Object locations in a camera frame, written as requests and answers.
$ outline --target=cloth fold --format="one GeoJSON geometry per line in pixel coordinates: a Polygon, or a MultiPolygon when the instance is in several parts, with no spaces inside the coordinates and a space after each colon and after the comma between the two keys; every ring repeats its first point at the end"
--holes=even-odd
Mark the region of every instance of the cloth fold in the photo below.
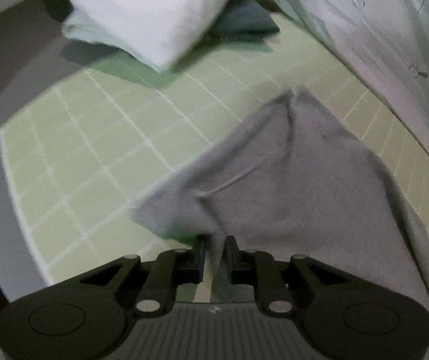
{"type": "MultiPolygon", "coordinates": [[[[285,91],[135,209],[163,238],[227,235],[241,249],[312,258],[429,311],[429,237],[379,157],[306,89],[285,91]]],[[[212,299],[251,300],[221,274],[212,299]]],[[[429,360],[429,351],[425,357],[429,360]]]]}

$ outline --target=grout line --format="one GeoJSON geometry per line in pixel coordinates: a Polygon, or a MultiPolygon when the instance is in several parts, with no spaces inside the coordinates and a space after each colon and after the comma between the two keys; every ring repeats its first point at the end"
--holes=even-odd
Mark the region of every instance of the grout line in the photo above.
{"type": "MultiPolygon", "coordinates": [[[[63,103],[63,106],[65,107],[66,104],[64,103],[64,99],[62,99],[61,102],[63,103]]],[[[33,124],[33,118],[31,117],[31,109],[30,108],[28,108],[26,110],[26,114],[27,114],[28,120],[30,121],[31,125],[34,125],[33,124]]],[[[45,163],[45,166],[46,166],[46,169],[47,169],[46,173],[47,173],[48,177],[51,179],[51,181],[54,184],[55,188],[58,190],[58,198],[59,198],[59,201],[61,202],[61,205],[64,207],[64,209],[66,210],[66,212],[68,213],[68,215],[71,217],[71,220],[74,222],[74,225],[76,226],[77,230],[82,235],[82,238],[84,238],[85,233],[84,233],[83,225],[78,220],[76,214],[74,213],[74,211],[72,210],[72,208],[68,204],[68,201],[66,199],[66,196],[63,193],[63,190],[62,190],[61,186],[59,185],[58,181],[53,176],[53,167],[48,162],[45,150],[43,149],[43,145],[41,144],[41,141],[39,139],[39,136],[38,136],[38,133],[37,133],[36,129],[34,129],[34,140],[36,141],[36,144],[38,145],[38,149],[39,149],[39,151],[41,153],[41,156],[43,157],[43,162],[45,163]]],[[[90,247],[91,251],[96,256],[99,255],[98,250],[96,249],[96,247],[90,241],[88,241],[88,246],[90,247]]]]}
{"type": "Polygon", "coordinates": [[[215,96],[213,93],[211,93],[211,91],[209,91],[208,90],[208,88],[206,88],[206,86],[204,86],[203,85],[203,83],[201,82],[201,81],[199,81],[197,78],[194,78],[192,75],[190,75],[190,74],[188,74],[188,73],[186,73],[186,72],[183,72],[185,75],[187,75],[188,77],[191,77],[193,80],[195,80],[200,86],[202,86],[203,88],[204,88],[204,90],[205,91],[207,91],[210,95],[212,95],[215,99],[216,99],[216,101],[218,102],[218,103],[220,103],[223,107],[225,107],[227,110],[228,110],[228,112],[230,113],[230,114],[232,114],[239,122],[241,121],[241,119],[239,118],[239,117],[237,117],[234,113],[233,113],[233,111],[232,110],[230,110],[229,108],[228,108],[228,106],[225,104],[225,103],[223,103],[217,96],[215,96]]]}
{"type": "MultiPolygon", "coordinates": [[[[205,147],[205,148],[201,149],[197,154],[195,154],[194,156],[192,156],[189,159],[187,159],[185,162],[183,162],[180,165],[178,165],[178,167],[176,169],[172,170],[171,172],[168,172],[166,175],[164,175],[158,181],[155,181],[152,185],[148,186],[144,190],[142,190],[139,193],[137,193],[134,200],[136,201],[136,200],[138,200],[140,198],[143,198],[144,196],[147,196],[150,192],[154,191],[156,188],[158,188],[159,186],[161,186],[168,179],[172,178],[173,175],[176,172],[182,170],[187,164],[189,164],[192,161],[194,161],[197,158],[199,158],[201,155],[203,155],[209,149],[210,149],[209,147],[205,147]]],[[[88,240],[90,242],[91,240],[89,240],[89,237],[91,237],[100,227],[102,227],[103,225],[109,223],[112,218],[116,217],[117,215],[120,215],[123,211],[129,209],[129,207],[131,205],[133,205],[133,203],[134,203],[133,199],[131,199],[130,201],[128,201],[128,200],[125,201],[124,204],[120,205],[120,207],[118,207],[117,209],[115,209],[114,211],[112,211],[110,214],[108,214],[106,217],[104,217],[101,221],[99,221],[98,223],[96,223],[95,225],[93,225],[91,228],[89,228],[86,232],[84,232],[85,235],[84,235],[83,238],[78,238],[77,240],[75,240],[74,242],[72,242],[66,249],[64,249],[57,256],[55,256],[49,262],[49,265],[51,266],[52,264],[56,264],[58,261],[60,261],[70,251],[72,251],[73,249],[75,249],[83,239],[86,239],[86,240],[88,240]]]]}
{"type": "MultiPolygon", "coordinates": [[[[213,62],[216,66],[218,66],[218,67],[219,67],[223,72],[225,72],[225,73],[227,73],[228,75],[232,76],[236,81],[238,81],[238,83],[240,83],[242,86],[244,86],[244,87],[245,87],[245,89],[247,89],[248,91],[250,91],[251,93],[253,93],[253,94],[254,94],[254,96],[256,97],[256,99],[260,102],[260,104],[263,104],[263,102],[261,101],[261,99],[257,96],[257,94],[256,94],[256,93],[254,93],[254,92],[253,92],[253,90],[252,90],[248,85],[246,85],[243,81],[241,81],[238,77],[236,77],[233,73],[231,73],[231,72],[230,72],[228,69],[226,69],[224,66],[220,65],[218,62],[213,61],[210,57],[208,57],[208,59],[209,59],[211,62],[213,62]]],[[[269,77],[268,75],[264,74],[264,76],[265,76],[268,80],[273,81],[273,80],[271,79],[271,77],[269,77]]]]}
{"type": "Polygon", "coordinates": [[[155,91],[157,91],[158,92],[158,94],[160,95],[160,96],[162,96],[169,104],[171,104],[171,106],[173,107],[173,108],[175,108],[175,110],[181,115],[181,117],[191,126],[191,127],[193,127],[195,130],[196,130],[196,132],[208,143],[208,144],[210,144],[210,145],[213,145],[212,143],[211,143],[211,141],[208,139],[208,138],[206,138],[206,136],[191,122],[191,120],[185,115],[185,114],[183,114],[182,112],[181,112],[181,110],[178,108],[178,107],[176,107],[174,104],[173,104],[173,102],[163,93],[163,92],[161,92],[158,88],[155,88],[153,85],[151,85],[151,83],[149,83],[148,81],[146,81],[146,79],[144,78],[144,77],[142,77],[142,76],[140,76],[138,73],[136,73],[134,70],[132,70],[131,68],[130,68],[130,66],[129,65],[127,65],[127,64],[125,64],[122,60],[120,60],[119,58],[117,58],[116,56],[115,56],[115,59],[117,59],[117,61],[118,62],[120,62],[125,68],[127,68],[127,69],[129,69],[133,74],[135,74],[137,77],[139,77],[142,81],[144,81],[144,83],[146,84],[146,85],[149,85],[152,89],[154,89],[155,91]]]}
{"type": "MultiPolygon", "coordinates": [[[[124,210],[126,210],[129,207],[129,203],[125,202],[124,204],[120,205],[117,209],[112,211],[109,215],[104,217],[100,222],[98,222],[96,225],[91,227],[89,230],[86,231],[86,238],[89,239],[98,228],[105,225],[106,223],[109,223],[112,218],[114,218],[116,215],[121,214],[124,210]]],[[[83,238],[78,238],[75,241],[73,241],[71,244],[69,244],[63,251],[61,251],[59,254],[57,254],[50,262],[50,266],[53,264],[56,264],[60,260],[62,260],[67,254],[69,254],[72,250],[74,250],[83,240],[83,238]]]]}
{"type": "Polygon", "coordinates": [[[156,156],[158,156],[158,158],[167,166],[168,169],[171,169],[171,166],[168,163],[168,161],[161,155],[158,149],[154,147],[154,145],[150,142],[148,137],[140,130],[140,128],[135,123],[133,123],[133,121],[130,119],[128,114],[118,105],[118,103],[116,103],[113,97],[111,97],[111,95],[103,89],[103,87],[91,76],[91,74],[86,69],[83,69],[83,70],[86,73],[86,75],[93,81],[93,83],[95,83],[95,85],[98,86],[98,88],[100,88],[100,90],[103,91],[103,93],[105,93],[105,96],[108,99],[108,101],[111,104],[113,104],[118,109],[118,111],[121,112],[124,119],[135,128],[135,130],[138,132],[138,134],[141,136],[144,142],[154,151],[156,156]]]}
{"type": "Polygon", "coordinates": [[[38,249],[38,246],[36,245],[35,240],[33,239],[32,232],[30,231],[30,226],[22,210],[21,200],[18,194],[16,193],[16,191],[14,190],[14,183],[12,182],[13,175],[10,167],[8,166],[6,150],[4,150],[4,148],[5,148],[5,137],[4,137],[4,131],[3,131],[0,134],[0,154],[1,154],[1,162],[6,174],[6,178],[8,181],[10,181],[7,183],[7,187],[11,197],[11,202],[16,212],[16,218],[18,219],[18,224],[19,224],[19,227],[21,228],[21,234],[27,243],[28,251],[33,257],[34,263],[36,264],[36,266],[40,271],[41,278],[44,280],[47,286],[50,286],[54,283],[54,279],[50,273],[50,270],[48,269],[48,265],[46,264],[44,258],[41,255],[41,252],[38,249]]]}
{"type": "Polygon", "coordinates": [[[327,105],[331,101],[331,99],[333,99],[336,95],[338,95],[344,88],[346,88],[348,85],[350,85],[351,81],[353,81],[355,79],[356,79],[355,76],[348,77],[344,83],[342,83],[334,91],[332,91],[330,93],[330,95],[328,96],[328,98],[324,102],[322,102],[325,105],[325,107],[327,107],[327,105]]]}
{"type": "Polygon", "coordinates": [[[353,110],[358,106],[358,104],[359,104],[359,102],[362,100],[362,98],[363,97],[365,97],[366,96],[366,94],[369,92],[370,90],[369,89],[367,89],[366,90],[366,92],[364,92],[362,95],[361,95],[361,97],[357,100],[357,102],[355,103],[355,105],[353,105],[352,107],[351,107],[351,109],[348,111],[348,113],[346,114],[346,116],[343,118],[343,120],[341,121],[341,123],[344,123],[345,122],[345,120],[348,118],[348,116],[350,116],[351,115],[351,113],[353,112],[353,110]]]}
{"type": "Polygon", "coordinates": [[[376,117],[378,116],[378,114],[380,113],[380,111],[381,111],[381,107],[383,106],[383,103],[380,101],[379,102],[379,107],[378,107],[378,110],[376,111],[376,113],[374,114],[374,116],[373,116],[373,119],[371,119],[371,121],[370,121],[370,124],[367,126],[367,129],[366,129],[366,131],[364,132],[364,134],[363,134],[363,136],[361,137],[361,141],[363,141],[364,139],[365,139],[365,137],[366,137],[366,134],[368,133],[368,131],[370,130],[370,128],[371,128],[371,126],[373,125],[373,123],[374,123],[374,120],[376,119],[376,117]]]}
{"type": "Polygon", "coordinates": [[[100,156],[96,152],[95,148],[93,147],[93,144],[87,137],[87,135],[84,133],[83,129],[80,127],[80,124],[78,120],[73,116],[73,114],[69,111],[68,106],[66,104],[66,101],[63,99],[62,94],[59,92],[59,90],[55,87],[55,90],[58,93],[58,96],[61,99],[61,102],[63,103],[64,107],[66,108],[66,111],[68,112],[68,115],[70,116],[72,123],[76,127],[76,130],[78,130],[78,133],[81,135],[84,144],[88,148],[88,150],[91,152],[91,154],[96,158],[96,161],[98,161],[101,169],[105,172],[108,179],[113,183],[114,187],[118,190],[118,192],[126,198],[126,195],[124,193],[123,188],[119,185],[118,181],[114,178],[114,176],[108,171],[107,167],[103,164],[103,161],[101,160],[100,156]]]}
{"type": "Polygon", "coordinates": [[[426,181],[426,165],[428,163],[428,159],[429,156],[426,157],[425,162],[424,162],[424,169],[423,169],[423,183],[421,185],[421,192],[420,192],[420,196],[419,196],[419,205],[418,208],[415,210],[416,214],[419,213],[419,209],[422,206],[422,199],[423,199],[423,192],[424,192],[424,185],[425,185],[425,181],[426,181]]]}
{"type": "MultiPolygon", "coordinates": [[[[208,108],[210,105],[215,104],[215,102],[210,103],[209,105],[207,105],[206,107],[202,108],[201,110],[198,110],[197,112],[201,112],[202,110],[204,110],[205,108],[208,108]]],[[[181,124],[183,122],[182,119],[176,121],[175,123],[169,125],[168,127],[165,127],[164,129],[162,129],[159,133],[156,133],[155,135],[153,135],[153,137],[151,137],[152,139],[156,139],[156,137],[165,134],[167,132],[169,132],[170,130],[172,130],[173,128],[175,128],[177,125],[181,124]]],[[[73,152],[70,152],[70,154],[66,157],[63,157],[61,160],[57,161],[53,167],[56,166],[56,164],[60,163],[61,161],[64,161],[70,157],[72,157],[74,155],[75,152],[81,150],[82,148],[86,147],[86,144],[83,143],[82,145],[78,146],[76,149],[74,149],[73,152]]],[[[132,150],[126,152],[124,155],[122,155],[121,157],[115,159],[113,162],[109,163],[108,165],[106,165],[106,168],[108,168],[108,170],[110,170],[113,166],[115,166],[116,164],[119,164],[120,162],[124,161],[126,158],[134,155],[137,151],[143,149],[143,147],[149,147],[145,142],[140,143],[138,146],[135,146],[132,150]]],[[[79,191],[81,191],[82,189],[84,189],[88,184],[90,184],[92,181],[94,181],[96,178],[98,178],[102,173],[103,173],[103,168],[101,167],[101,169],[97,172],[95,172],[94,174],[92,174],[87,180],[84,180],[79,186],[77,186],[75,189],[71,190],[70,192],[66,193],[66,197],[67,199],[71,199],[73,195],[75,195],[76,193],[78,193],[79,191]]],[[[23,191],[18,192],[18,194],[23,197],[30,189],[31,187],[36,183],[36,181],[38,181],[39,179],[41,179],[42,177],[46,176],[47,173],[43,172],[42,174],[40,174],[37,178],[35,178],[28,186],[26,186],[24,188],[23,191]]]]}
{"type": "Polygon", "coordinates": [[[408,130],[405,129],[403,134],[403,141],[401,142],[401,153],[399,154],[399,158],[398,158],[398,161],[396,162],[396,167],[394,168],[394,172],[393,172],[393,177],[395,180],[396,180],[396,177],[395,177],[396,172],[398,171],[398,167],[401,164],[401,158],[403,157],[403,154],[407,150],[408,143],[405,144],[405,142],[407,142],[406,137],[408,134],[409,134],[408,130]]]}
{"type": "Polygon", "coordinates": [[[322,77],[324,77],[326,74],[331,73],[332,71],[338,69],[340,66],[342,66],[342,64],[335,64],[334,66],[332,66],[331,68],[329,68],[327,71],[324,71],[323,73],[319,74],[318,76],[316,76],[313,79],[310,79],[309,81],[306,81],[305,83],[303,83],[304,86],[308,87],[308,85],[311,85],[312,83],[320,80],[322,77]]]}
{"type": "Polygon", "coordinates": [[[381,151],[379,152],[380,157],[383,155],[384,149],[386,149],[386,147],[388,146],[388,141],[391,138],[391,132],[393,131],[393,126],[395,125],[396,116],[395,115],[392,115],[392,116],[393,118],[391,119],[391,124],[388,130],[388,134],[386,135],[386,139],[384,140],[383,146],[381,147],[381,151]]]}

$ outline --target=dark gray cloth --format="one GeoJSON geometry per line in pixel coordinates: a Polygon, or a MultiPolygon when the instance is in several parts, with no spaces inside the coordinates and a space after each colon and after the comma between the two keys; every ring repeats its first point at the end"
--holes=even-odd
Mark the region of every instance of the dark gray cloth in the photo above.
{"type": "Polygon", "coordinates": [[[210,40],[262,42],[278,32],[279,27],[256,0],[229,0],[207,37],[210,40]]]}
{"type": "MultiPolygon", "coordinates": [[[[306,254],[429,311],[426,228],[379,157],[303,88],[245,119],[134,218],[164,238],[210,235],[215,263],[234,235],[242,249],[306,254]]],[[[239,300],[225,287],[218,299],[239,300]]]]}

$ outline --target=green tile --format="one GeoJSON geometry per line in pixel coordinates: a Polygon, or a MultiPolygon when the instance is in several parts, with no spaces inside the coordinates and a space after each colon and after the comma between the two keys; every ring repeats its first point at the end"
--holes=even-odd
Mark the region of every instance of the green tile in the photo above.
{"type": "Polygon", "coordinates": [[[145,76],[143,78],[145,78],[145,80],[154,88],[161,91],[168,87],[171,83],[175,83],[180,78],[182,79],[183,75],[180,73],[163,72],[145,76]]]}
{"type": "Polygon", "coordinates": [[[374,118],[380,103],[371,92],[366,93],[358,105],[346,117],[344,121],[345,126],[361,139],[374,118]]]}
{"type": "Polygon", "coordinates": [[[348,85],[342,87],[327,103],[330,109],[336,109],[336,114],[340,118],[344,118],[366,91],[365,86],[356,78],[353,78],[348,85]]]}
{"type": "Polygon", "coordinates": [[[74,116],[80,116],[94,107],[96,104],[105,101],[106,95],[94,83],[78,96],[66,100],[68,111],[74,116]]]}
{"type": "Polygon", "coordinates": [[[136,85],[130,91],[116,96],[114,100],[124,112],[129,114],[151,100],[160,97],[157,90],[143,85],[136,85]]]}
{"type": "Polygon", "coordinates": [[[157,98],[132,112],[130,118],[143,134],[152,137],[182,119],[182,116],[166,99],[157,98]]]}
{"type": "Polygon", "coordinates": [[[91,138],[106,130],[116,121],[121,120],[123,114],[112,103],[102,101],[84,113],[79,119],[79,127],[91,138]]]}
{"type": "Polygon", "coordinates": [[[89,70],[89,72],[91,74],[93,70],[99,71],[128,83],[140,83],[140,77],[132,71],[134,66],[135,62],[132,59],[123,61],[115,55],[109,55],[91,64],[91,70],[89,70]]]}
{"type": "Polygon", "coordinates": [[[74,250],[64,256],[63,259],[50,267],[51,275],[55,283],[80,275],[98,266],[96,256],[82,241],[74,250]]]}
{"type": "Polygon", "coordinates": [[[183,122],[154,138],[153,145],[172,167],[177,167],[199,153],[207,143],[193,127],[183,122]]]}
{"type": "Polygon", "coordinates": [[[44,218],[32,236],[43,259],[50,262],[81,234],[66,209],[61,207],[44,218]]]}
{"type": "Polygon", "coordinates": [[[23,157],[26,157],[30,151],[37,147],[38,144],[36,143],[35,135],[31,132],[17,140],[5,140],[5,148],[7,151],[6,157],[8,163],[11,166],[15,165],[23,157]]]}
{"type": "Polygon", "coordinates": [[[209,59],[225,68],[243,60],[238,53],[223,49],[215,50],[210,54],[209,59]]]}
{"type": "Polygon", "coordinates": [[[417,156],[415,168],[411,175],[411,182],[408,189],[408,200],[416,212],[418,212],[419,204],[421,202],[423,181],[425,177],[426,163],[428,160],[428,155],[425,152],[417,156]]]}
{"type": "Polygon", "coordinates": [[[132,221],[128,211],[101,226],[91,236],[91,241],[106,262],[126,254],[136,254],[156,239],[156,235],[132,221]]]}
{"type": "Polygon", "coordinates": [[[239,124],[238,119],[220,103],[213,103],[196,113],[191,121],[211,142],[225,138],[239,124]]]}
{"type": "Polygon", "coordinates": [[[93,141],[93,147],[105,165],[133,150],[143,138],[126,120],[109,127],[93,141]]]}
{"type": "Polygon", "coordinates": [[[416,139],[407,132],[401,150],[399,165],[396,169],[396,173],[394,174],[396,182],[405,194],[408,192],[408,187],[410,186],[411,173],[413,172],[414,167],[414,147],[417,145],[418,142],[416,142],[416,139]]]}
{"type": "Polygon", "coordinates": [[[363,142],[376,154],[379,154],[383,148],[393,118],[394,115],[391,111],[384,104],[381,104],[371,126],[365,133],[363,142]]]}
{"type": "Polygon", "coordinates": [[[41,142],[51,138],[58,130],[67,126],[70,122],[70,115],[64,109],[52,114],[50,118],[33,119],[34,129],[41,142]]]}
{"type": "Polygon", "coordinates": [[[240,91],[222,100],[238,119],[243,120],[250,113],[256,111],[261,102],[250,90],[240,91]]]}
{"type": "Polygon", "coordinates": [[[226,43],[225,48],[237,51],[243,59],[248,61],[255,61],[273,52],[273,49],[264,43],[231,42],[226,43]]]}
{"type": "Polygon", "coordinates": [[[219,66],[209,59],[202,59],[186,70],[188,74],[197,79],[216,71],[220,71],[219,66]]]}
{"type": "Polygon", "coordinates": [[[381,154],[381,160],[384,162],[384,164],[388,167],[388,169],[391,171],[391,174],[395,174],[396,167],[398,166],[400,152],[394,151],[391,148],[386,148],[383,153],[381,154]]]}
{"type": "Polygon", "coordinates": [[[58,84],[58,90],[64,99],[70,100],[80,96],[94,85],[93,80],[83,71],[73,74],[58,84]]]}
{"type": "Polygon", "coordinates": [[[113,183],[102,175],[76,192],[70,199],[70,207],[88,230],[125,202],[113,183]]]}
{"type": "Polygon", "coordinates": [[[110,172],[127,195],[136,196],[163,177],[168,169],[150,148],[143,147],[115,164],[110,172]]]}
{"type": "Polygon", "coordinates": [[[46,164],[40,150],[31,151],[12,169],[14,187],[18,192],[24,191],[33,181],[46,171],[46,164]]]}
{"type": "Polygon", "coordinates": [[[279,27],[282,34],[290,31],[299,31],[299,27],[282,14],[279,14],[279,13],[272,14],[271,18],[279,27]]]}
{"type": "Polygon", "coordinates": [[[34,122],[51,119],[53,115],[62,112],[65,112],[63,103],[53,91],[49,91],[31,103],[31,118],[34,122]]]}
{"type": "Polygon", "coordinates": [[[407,130],[405,127],[397,118],[395,118],[393,126],[390,129],[390,134],[386,140],[386,145],[381,153],[382,161],[388,166],[393,174],[395,173],[396,166],[398,165],[406,133],[407,130]]]}
{"type": "Polygon", "coordinates": [[[142,83],[134,73],[131,73],[130,79],[124,79],[120,76],[113,76],[95,69],[89,69],[88,71],[101,88],[112,97],[122,92],[133,90],[136,84],[142,83]]]}
{"type": "Polygon", "coordinates": [[[16,142],[18,139],[23,138],[30,132],[30,128],[31,122],[28,117],[27,108],[25,107],[3,124],[2,130],[6,144],[16,142]]]}
{"type": "Polygon", "coordinates": [[[423,191],[421,193],[418,216],[425,226],[429,225],[429,180],[427,180],[427,177],[425,177],[423,182],[423,191]]]}
{"type": "Polygon", "coordinates": [[[60,161],[53,176],[62,191],[68,193],[99,171],[101,166],[96,157],[87,147],[82,147],[60,161]]]}
{"type": "Polygon", "coordinates": [[[78,129],[69,124],[43,143],[43,151],[48,163],[53,165],[82,144],[83,138],[78,129]]]}
{"type": "Polygon", "coordinates": [[[33,225],[43,214],[59,201],[58,190],[51,177],[37,179],[22,197],[21,208],[29,225],[33,225]]]}
{"type": "Polygon", "coordinates": [[[241,62],[230,69],[230,72],[247,86],[261,83],[268,79],[268,75],[259,69],[252,62],[241,62]]]}
{"type": "Polygon", "coordinates": [[[273,83],[270,79],[251,85],[250,88],[262,102],[267,102],[273,99],[283,91],[283,89],[273,83]]]}
{"type": "Polygon", "coordinates": [[[219,99],[244,88],[242,83],[224,71],[208,74],[207,76],[201,77],[199,81],[219,99]]]}
{"type": "Polygon", "coordinates": [[[310,83],[308,89],[319,101],[324,103],[351,77],[351,72],[340,64],[323,74],[315,82],[310,83]]]}
{"type": "Polygon", "coordinates": [[[276,86],[279,88],[285,88],[288,86],[294,86],[295,83],[292,82],[288,71],[282,70],[278,73],[271,74],[271,79],[275,82],[276,86]]]}
{"type": "Polygon", "coordinates": [[[216,101],[216,98],[197,82],[173,86],[165,89],[163,93],[185,115],[192,114],[216,101]]]}
{"type": "Polygon", "coordinates": [[[283,66],[281,66],[278,60],[278,54],[274,52],[266,54],[252,63],[257,69],[260,69],[268,75],[283,70],[283,66]]]}

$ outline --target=metal screw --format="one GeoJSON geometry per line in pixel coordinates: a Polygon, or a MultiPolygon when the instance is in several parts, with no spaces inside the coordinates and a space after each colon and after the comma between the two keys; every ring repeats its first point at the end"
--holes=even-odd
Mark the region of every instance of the metal screw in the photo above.
{"type": "Polygon", "coordinates": [[[285,312],[291,311],[292,308],[293,305],[290,302],[286,302],[285,300],[275,300],[268,306],[268,309],[277,314],[283,314],[285,312]]]}
{"type": "Polygon", "coordinates": [[[136,308],[142,312],[154,312],[159,310],[161,305],[153,299],[145,299],[136,303],[136,308]]]}
{"type": "Polygon", "coordinates": [[[211,314],[217,314],[217,313],[219,313],[219,312],[221,311],[221,307],[213,306],[213,307],[211,307],[210,309],[208,309],[208,311],[209,311],[211,314]]]}
{"type": "Polygon", "coordinates": [[[353,5],[356,7],[356,8],[359,8],[359,7],[364,7],[364,5],[365,5],[365,2],[364,2],[364,0],[353,0],[353,5]]]}

